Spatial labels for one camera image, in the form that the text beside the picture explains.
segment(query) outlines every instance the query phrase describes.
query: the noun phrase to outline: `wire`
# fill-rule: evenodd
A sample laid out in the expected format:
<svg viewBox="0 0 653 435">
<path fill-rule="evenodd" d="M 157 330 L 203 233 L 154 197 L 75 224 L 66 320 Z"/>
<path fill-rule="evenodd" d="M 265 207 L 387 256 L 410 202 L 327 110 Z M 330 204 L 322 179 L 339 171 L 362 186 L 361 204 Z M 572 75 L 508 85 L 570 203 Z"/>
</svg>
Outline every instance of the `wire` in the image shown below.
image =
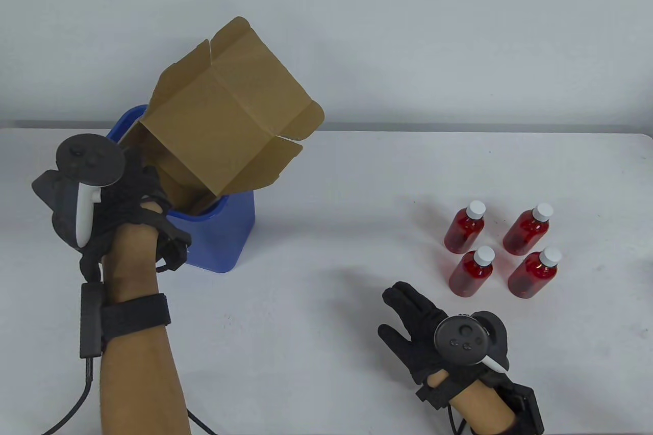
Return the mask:
<svg viewBox="0 0 653 435">
<path fill-rule="evenodd" d="M 186 412 L 188 412 L 188 417 L 193 420 L 193 423 L 202 428 L 208 435 L 217 435 L 213 430 L 211 430 L 208 426 L 204 424 L 202 420 L 200 420 L 197 416 L 191 413 L 191 410 L 188 408 L 186 409 Z"/>
<path fill-rule="evenodd" d="M 467 420 L 463 418 L 458 428 L 456 428 L 456 424 L 453 421 L 453 412 L 451 411 L 450 404 L 447 405 L 447 412 L 449 415 L 449 423 L 451 425 L 451 431 L 453 432 L 453 435 L 460 435 L 465 429 L 465 426 L 467 426 Z"/>
<path fill-rule="evenodd" d="M 88 393 L 91 392 L 92 383 L 93 383 L 93 359 L 91 358 L 91 359 L 86 359 L 86 385 L 84 386 L 84 392 L 80 396 L 79 400 L 77 400 L 75 405 L 66 414 L 66 416 L 63 417 L 61 421 L 59 421 L 59 423 L 54 425 L 47 432 L 43 433 L 43 435 L 52 435 L 52 433 L 57 432 L 59 428 L 61 428 L 61 426 L 68 423 L 68 420 L 75 415 L 75 413 L 80 409 L 82 404 L 84 404 L 84 401 L 86 401 Z"/>
</svg>

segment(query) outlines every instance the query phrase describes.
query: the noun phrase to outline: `blue bin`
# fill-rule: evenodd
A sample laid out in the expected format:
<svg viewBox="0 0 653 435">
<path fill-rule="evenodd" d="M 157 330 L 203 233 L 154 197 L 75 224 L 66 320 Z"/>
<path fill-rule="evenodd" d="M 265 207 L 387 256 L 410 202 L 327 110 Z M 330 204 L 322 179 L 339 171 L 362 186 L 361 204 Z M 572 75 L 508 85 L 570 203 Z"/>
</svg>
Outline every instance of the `blue bin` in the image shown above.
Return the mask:
<svg viewBox="0 0 653 435">
<path fill-rule="evenodd" d="M 137 106 L 126 111 L 107 137 L 119 141 L 145 109 L 147 106 Z M 168 217 L 193 237 L 188 263 L 212 272 L 229 272 L 254 226 L 254 192 L 226 195 L 200 216 L 170 211 Z"/>
</svg>

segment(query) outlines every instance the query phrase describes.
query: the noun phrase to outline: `open cardboard box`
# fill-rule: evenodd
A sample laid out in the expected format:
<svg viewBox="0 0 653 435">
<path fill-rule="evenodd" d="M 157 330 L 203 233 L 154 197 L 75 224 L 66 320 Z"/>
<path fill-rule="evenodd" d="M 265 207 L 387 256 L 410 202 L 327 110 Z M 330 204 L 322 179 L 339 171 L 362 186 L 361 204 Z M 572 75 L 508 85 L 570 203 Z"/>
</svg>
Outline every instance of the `open cardboard box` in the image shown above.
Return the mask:
<svg viewBox="0 0 653 435">
<path fill-rule="evenodd" d="M 159 170 L 173 208 L 199 214 L 222 195 L 273 183 L 324 111 L 236 17 L 160 76 L 121 139 Z"/>
</svg>

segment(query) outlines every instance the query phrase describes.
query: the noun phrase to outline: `plastic bottle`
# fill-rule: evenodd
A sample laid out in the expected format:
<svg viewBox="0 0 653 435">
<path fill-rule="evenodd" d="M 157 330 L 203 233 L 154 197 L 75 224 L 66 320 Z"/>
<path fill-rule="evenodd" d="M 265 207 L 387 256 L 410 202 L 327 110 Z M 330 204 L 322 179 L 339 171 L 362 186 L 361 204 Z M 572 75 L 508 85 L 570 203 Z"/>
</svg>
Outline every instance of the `plastic bottle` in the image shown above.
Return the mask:
<svg viewBox="0 0 653 435">
<path fill-rule="evenodd" d="M 473 296 L 492 274 L 492 260 L 494 249 L 489 246 L 465 253 L 449 277 L 451 291 L 460 297 Z"/>
<path fill-rule="evenodd" d="M 552 246 L 531 253 L 508 278 L 508 289 L 516 297 L 533 297 L 556 276 L 560 260 L 562 253 Z"/>
<path fill-rule="evenodd" d="M 527 254 L 548 231 L 551 216 L 553 208 L 545 202 L 524 211 L 504 237 L 506 251 L 513 255 Z"/>
<path fill-rule="evenodd" d="M 445 246 L 451 253 L 469 251 L 476 237 L 483 230 L 485 204 L 472 200 L 465 209 L 460 209 L 453 218 L 445 235 Z"/>
</svg>

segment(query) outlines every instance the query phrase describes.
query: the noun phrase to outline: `vr controller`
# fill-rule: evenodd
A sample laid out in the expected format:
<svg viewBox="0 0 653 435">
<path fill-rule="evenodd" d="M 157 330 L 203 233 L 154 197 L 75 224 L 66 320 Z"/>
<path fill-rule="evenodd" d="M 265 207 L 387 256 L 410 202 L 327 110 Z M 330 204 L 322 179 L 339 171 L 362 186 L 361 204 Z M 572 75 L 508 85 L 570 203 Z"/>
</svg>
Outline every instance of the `vr controller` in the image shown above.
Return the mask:
<svg viewBox="0 0 653 435">
<path fill-rule="evenodd" d="M 434 342 L 442 358 L 454 365 L 483 363 L 499 374 L 508 372 L 508 332 L 496 314 L 449 316 L 436 328 Z"/>
<path fill-rule="evenodd" d="M 32 190 L 52 210 L 52 226 L 75 249 L 86 246 L 93 230 L 93 206 L 101 189 L 116 183 L 124 172 L 119 146 L 98 134 L 77 134 L 59 144 L 57 170 L 47 170 L 32 182 Z"/>
</svg>

